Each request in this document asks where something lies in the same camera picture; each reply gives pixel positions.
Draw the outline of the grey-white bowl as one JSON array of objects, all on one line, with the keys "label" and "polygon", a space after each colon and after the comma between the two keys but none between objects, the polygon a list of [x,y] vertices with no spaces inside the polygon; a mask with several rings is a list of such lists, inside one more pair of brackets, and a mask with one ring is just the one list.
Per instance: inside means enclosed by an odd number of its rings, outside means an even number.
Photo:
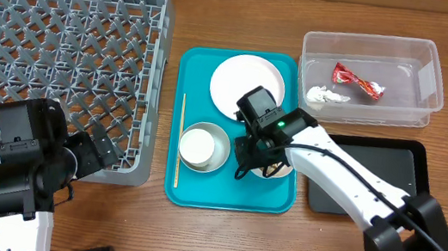
[{"label": "grey-white bowl", "polygon": [[227,159],[229,159],[231,147],[229,137],[220,126],[215,125],[214,123],[199,122],[189,126],[184,132],[193,128],[204,129],[212,134],[215,142],[215,151],[210,162],[200,168],[187,164],[182,158],[181,161],[191,170],[197,171],[198,173],[209,173],[217,170],[226,163]]}]

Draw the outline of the white paper cup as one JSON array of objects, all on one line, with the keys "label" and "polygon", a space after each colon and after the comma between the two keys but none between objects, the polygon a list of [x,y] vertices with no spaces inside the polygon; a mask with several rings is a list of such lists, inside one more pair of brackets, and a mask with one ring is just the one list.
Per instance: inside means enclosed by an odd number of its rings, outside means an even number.
[{"label": "white paper cup", "polygon": [[214,151],[214,138],[204,129],[189,129],[181,137],[179,146],[181,158],[194,167],[200,168],[209,163]]}]

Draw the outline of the white tissue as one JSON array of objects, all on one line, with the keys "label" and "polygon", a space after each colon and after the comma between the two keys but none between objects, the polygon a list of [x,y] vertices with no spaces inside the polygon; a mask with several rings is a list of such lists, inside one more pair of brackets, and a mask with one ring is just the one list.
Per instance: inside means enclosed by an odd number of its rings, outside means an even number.
[{"label": "white tissue", "polygon": [[350,97],[345,95],[340,95],[332,90],[328,90],[326,86],[313,86],[306,92],[306,99],[308,101],[314,102],[334,102],[334,103],[344,103],[351,100]]}]

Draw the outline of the red snack wrapper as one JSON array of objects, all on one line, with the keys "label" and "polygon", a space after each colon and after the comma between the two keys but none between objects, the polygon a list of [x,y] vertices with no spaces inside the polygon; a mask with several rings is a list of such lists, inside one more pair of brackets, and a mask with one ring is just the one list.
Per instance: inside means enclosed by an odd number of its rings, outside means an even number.
[{"label": "red snack wrapper", "polygon": [[377,101],[384,96],[385,87],[382,87],[382,85],[375,82],[369,82],[359,78],[342,63],[336,64],[332,73],[332,78],[334,83],[355,83],[355,85],[358,85],[364,92],[374,99],[374,101]]}]

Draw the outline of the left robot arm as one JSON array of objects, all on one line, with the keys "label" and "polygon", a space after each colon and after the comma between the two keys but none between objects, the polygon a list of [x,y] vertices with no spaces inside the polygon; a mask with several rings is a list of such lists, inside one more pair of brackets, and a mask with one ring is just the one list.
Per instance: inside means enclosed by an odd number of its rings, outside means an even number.
[{"label": "left robot arm", "polygon": [[0,105],[0,251],[51,251],[54,194],[118,161],[102,125],[70,135],[50,99]]}]

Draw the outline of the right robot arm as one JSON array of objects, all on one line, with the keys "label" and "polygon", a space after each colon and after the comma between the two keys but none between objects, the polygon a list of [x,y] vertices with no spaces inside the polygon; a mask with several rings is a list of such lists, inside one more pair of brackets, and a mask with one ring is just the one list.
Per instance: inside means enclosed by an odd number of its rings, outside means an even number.
[{"label": "right robot arm", "polygon": [[364,251],[448,251],[448,224],[427,193],[409,195],[348,155],[301,108],[290,113],[257,87],[237,101],[246,135],[236,139],[239,180],[258,169],[264,178],[291,166],[338,203],[363,232]]}]

